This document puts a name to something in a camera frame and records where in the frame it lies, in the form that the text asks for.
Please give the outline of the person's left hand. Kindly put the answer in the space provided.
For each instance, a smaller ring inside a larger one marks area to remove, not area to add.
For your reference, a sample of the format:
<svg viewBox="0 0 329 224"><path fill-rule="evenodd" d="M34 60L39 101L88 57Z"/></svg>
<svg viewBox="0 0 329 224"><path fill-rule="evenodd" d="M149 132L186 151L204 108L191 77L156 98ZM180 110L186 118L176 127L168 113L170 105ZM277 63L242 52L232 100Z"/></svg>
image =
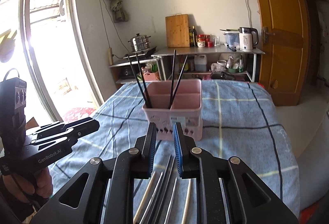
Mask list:
<svg viewBox="0 0 329 224"><path fill-rule="evenodd" d="M29 195L36 193L42 198L49 198L53 194L52 177L48 167L35 174L37 188L28 180L17 174L2 176L2 179L7 191L23 203L29 202L24 193Z"/></svg>

